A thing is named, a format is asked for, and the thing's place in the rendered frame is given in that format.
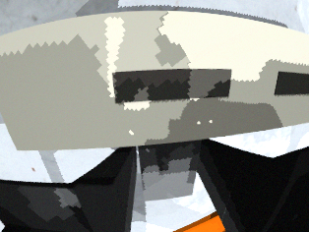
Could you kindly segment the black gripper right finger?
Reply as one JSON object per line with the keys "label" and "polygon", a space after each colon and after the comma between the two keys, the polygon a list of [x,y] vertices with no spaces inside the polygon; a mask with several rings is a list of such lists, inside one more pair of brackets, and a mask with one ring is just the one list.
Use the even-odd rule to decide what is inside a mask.
{"label": "black gripper right finger", "polygon": [[298,176],[309,172],[309,146],[286,154],[254,154],[201,140],[198,176],[226,232],[266,232]]}

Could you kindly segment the black two-prong charger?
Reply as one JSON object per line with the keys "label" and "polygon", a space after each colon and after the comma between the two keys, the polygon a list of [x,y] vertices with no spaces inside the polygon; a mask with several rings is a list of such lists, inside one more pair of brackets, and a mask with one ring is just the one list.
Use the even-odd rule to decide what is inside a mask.
{"label": "black two-prong charger", "polygon": [[193,196],[201,140],[139,145],[144,203]]}

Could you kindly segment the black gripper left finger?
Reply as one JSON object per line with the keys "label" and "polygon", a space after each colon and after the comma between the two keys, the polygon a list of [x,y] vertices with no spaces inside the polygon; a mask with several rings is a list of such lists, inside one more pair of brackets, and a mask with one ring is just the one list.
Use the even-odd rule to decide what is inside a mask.
{"label": "black gripper left finger", "polygon": [[117,148],[71,183],[0,179],[0,222],[64,232],[131,232],[138,153]]}

